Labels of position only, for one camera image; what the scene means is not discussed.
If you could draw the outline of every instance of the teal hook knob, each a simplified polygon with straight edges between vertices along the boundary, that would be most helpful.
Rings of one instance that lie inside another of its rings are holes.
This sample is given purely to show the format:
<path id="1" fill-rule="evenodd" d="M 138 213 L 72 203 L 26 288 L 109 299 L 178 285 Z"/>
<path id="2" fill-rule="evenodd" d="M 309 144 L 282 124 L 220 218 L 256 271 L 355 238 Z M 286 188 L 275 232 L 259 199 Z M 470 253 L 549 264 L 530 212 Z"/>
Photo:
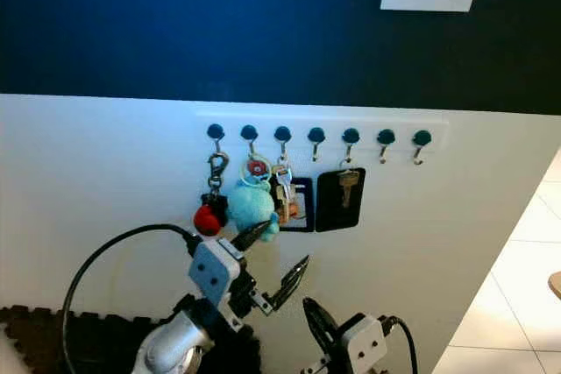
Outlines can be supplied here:
<path id="1" fill-rule="evenodd" d="M 290 129 L 287 126 L 279 126 L 274 131 L 274 138 L 280 142 L 280 161 L 288 161 L 286 143 L 292 138 Z"/>
<path id="2" fill-rule="evenodd" d="M 224 129 L 220 124 L 211 124 L 207 129 L 207 135 L 209 138 L 214 140 L 214 144 L 217 147 L 217 153 L 220 153 L 220 139 L 224 137 Z"/>
<path id="3" fill-rule="evenodd" d="M 249 155 L 250 157 L 252 157 L 253 155 L 255 155 L 253 142 L 255 142 L 255 139 L 257 139 L 257 136 L 259 136 L 257 129 L 255 129 L 255 127 L 251 126 L 250 124 L 246 124 L 244 127 L 242 127 L 240 135 L 249 143 Z"/>
<path id="4" fill-rule="evenodd" d="M 317 161 L 317 146 L 325 140 L 325 133 L 321 127 L 314 127 L 308 133 L 308 140 L 314 144 L 314 153 L 312 155 L 312 161 Z"/>
<path id="5" fill-rule="evenodd" d="M 413 156 L 413 164 L 419 166 L 424 161 L 419 158 L 419 154 L 421 153 L 421 149 L 432 142 L 432 136 L 430 135 L 429 131 L 418 131 L 413 136 L 413 144 L 417 147 L 415 151 L 415 155 Z"/>
<path id="6" fill-rule="evenodd" d="M 390 146 L 393 142 L 395 142 L 395 133 L 391 129 L 384 129 L 383 131 L 378 133 L 378 143 L 382 145 L 382 149 L 380 151 L 381 164 L 386 164 L 387 147 Z"/>
<path id="7" fill-rule="evenodd" d="M 346 144 L 356 144 L 360 140 L 359 131 L 350 128 L 343 133 L 343 142 Z"/>

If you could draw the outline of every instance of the teal plush toy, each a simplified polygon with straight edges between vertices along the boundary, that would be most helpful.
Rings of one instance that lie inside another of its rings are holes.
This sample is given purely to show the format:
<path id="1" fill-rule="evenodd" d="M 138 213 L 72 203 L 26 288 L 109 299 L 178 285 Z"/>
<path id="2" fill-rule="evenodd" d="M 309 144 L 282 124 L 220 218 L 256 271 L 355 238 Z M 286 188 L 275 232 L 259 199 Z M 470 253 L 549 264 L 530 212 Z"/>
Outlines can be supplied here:
<path id="1" fill-rule="evenodd" d="M 279 216 L 274 211 L 270 190 L 271 185 L 265 180 L 250 177 L 238 181 L 228 195 L 228 216 L 239 232 L 264 221 L 271 221 L 271 225 L 261 235 L 263 241 L 271 241 L 279 232 Z"/>

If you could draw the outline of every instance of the dark blue wall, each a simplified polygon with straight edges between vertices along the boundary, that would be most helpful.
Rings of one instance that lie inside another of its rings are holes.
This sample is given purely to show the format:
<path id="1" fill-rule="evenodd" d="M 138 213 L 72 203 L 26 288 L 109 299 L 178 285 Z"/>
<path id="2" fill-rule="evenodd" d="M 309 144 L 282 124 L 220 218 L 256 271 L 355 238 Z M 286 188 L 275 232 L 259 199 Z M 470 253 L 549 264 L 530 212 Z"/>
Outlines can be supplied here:
<path id="1" fill-rule="evenodd" d="M 561 114 L 561 0 L 0 0 L 0 90 Z"/>

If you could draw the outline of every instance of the floor tile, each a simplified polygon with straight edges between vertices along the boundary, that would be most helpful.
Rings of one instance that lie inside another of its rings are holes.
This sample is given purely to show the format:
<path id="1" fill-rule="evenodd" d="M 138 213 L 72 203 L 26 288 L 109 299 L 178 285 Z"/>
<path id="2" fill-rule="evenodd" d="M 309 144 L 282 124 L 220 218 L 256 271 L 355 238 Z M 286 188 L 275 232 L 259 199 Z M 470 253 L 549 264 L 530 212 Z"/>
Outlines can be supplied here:
<path id="1" fill-rule="evenodd" d="M 492 275 L 488 275 L 450 345 L 532 350 Z"/>
<path id="2" fill-rule="evenodd" d="M 557 151 L 557 155 L 551 162 L 543 181 L 561 181 L 561 149 Z"/>
<path id="3" fill-rule="evenodd" d="M 432 374 L 543 374 L 528 350 L 448 347 Z"/>
<path id="4" fill-rule="evenodd" d="M 558 218 L 543 202 L 543 199 L 536 194 L 524 211 L 510 239 L 561 243 L 561 218 Z"/>
<path id="5" fill-rule="evenodd" d="M 561 300 L 548 286 L 561 271 L 561 243 L 510 241 L 493 274 L 536 350 L 561 351 Z"/>
<path id="6" fill-rule="evenodd" d="M 561 374 L 561 352 L 538 352 L 545 374 Z"/>
<path id="7" fill-rule="evenodd" d="M 561 218 L 561 182 L 542 182 L 537 188 L 537 193 L 545 204 Z"/>
<path id="8" fill-rule="evenodd" d="M 28 374 L 23 361 L 13 349 L 11 340 L 4 334 L 0 325 L 0 374 Z"/>

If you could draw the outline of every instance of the black cable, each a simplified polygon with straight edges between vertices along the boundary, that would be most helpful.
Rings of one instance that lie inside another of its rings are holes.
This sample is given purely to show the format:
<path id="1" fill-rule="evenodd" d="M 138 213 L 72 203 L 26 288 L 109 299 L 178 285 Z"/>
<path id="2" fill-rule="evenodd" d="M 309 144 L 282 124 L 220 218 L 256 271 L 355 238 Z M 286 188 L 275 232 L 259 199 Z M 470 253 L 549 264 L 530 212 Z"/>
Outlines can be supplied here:
<path id="1" fill-rule="evenodd" d="M 417 354 L 415 352 L 415 343 L 413 342 L 413 335 L 411 335 L 411 331 L 407 327 L 407 324 L 405 324 L 405 321 L 403 321 L 399 317 L 394 317 L 394 323 L 400 325 L 400 327 L 403 329 L 403 333 L 405 333 L 405 336 L 407 337 L 407 342 L 409 344 L 409 354 L 411 355 L 411 370 L 413 374 L 417 374 L 418 372 Z"/>
<path id="2" fill-rule="evenodd" d="M 405 324 L 405 321 L 403 321 L 399 317 L 395 317 L 394 315 L 390 315 L 389 317 L 382 315 L 381 317 L 378 318 L 378 320 L 382 323 L 382 331 L 384 332 L 384 336 L 389 335 L 389 333 L 392 331 L 392 328 L 394 328 L 396 324 L 399 324 L 401 326 L 401 328 L 403 329 L 403 333 L 405 333 L 405 336 L 407 337 L 407 342 L 409 344 L 409 354 L 411 356 L 411 370 L 413 374 L 418 374 L 415 343 L 413 342 L 413 335 L 411 335 L 411 331 L 407 327 L 407 324 Z"/>
<path id="3" fill-rule="evenodd" d="M 193 255 L 195 251 L 196 245 L 201 241 L 200 237 L 194 236 L 187 230 L 178 227 L 177 225 L 172 225 L 171 223 L 160 223 L 160 224 L 152 224 L 152 225 L 145 225 L 143 227 L 138 227 L 135 229 L 131 229 L 120 236 L 116 236 L 112 238 L 107 243 L 102 245 L 99 249 L 94 251 L 91 256 L 82 264 L 78 272 L 74 275 L 72 279 L 72 283 L 67 291 L 67 296 L 64 299 L 64 305 L 62 306 L 62 329 L 61 329 L 61 340 L 62 340 L 62 353 L 64 354 L 64 359 L 67 363 L 68 370 L 70 374 L 76 374 L 76 370 L 72 365 L 72 361 L 70 360 L 70 355 L 68 354 L 68 347 L 67 347 L 67 331 L 68 331 L 68 315 L 70 314 L 70 305 L 72 304 L 72 299 L 74 298 L 74 293 L 76 291 L 76 287 L 80 283 L 82 276 L 88 270 L 94 261 L 99 258 L 99 256 L 112 247 L 113 245 L 120 243 L 121 241 L 131 237 L 136 236 L 137 234 L 141 234 L 147 231 L 156 231 L 156 230 L 171 230 L 181 235 L 181 237 L 185 240 L 188 247 L 189 254 Z"/>

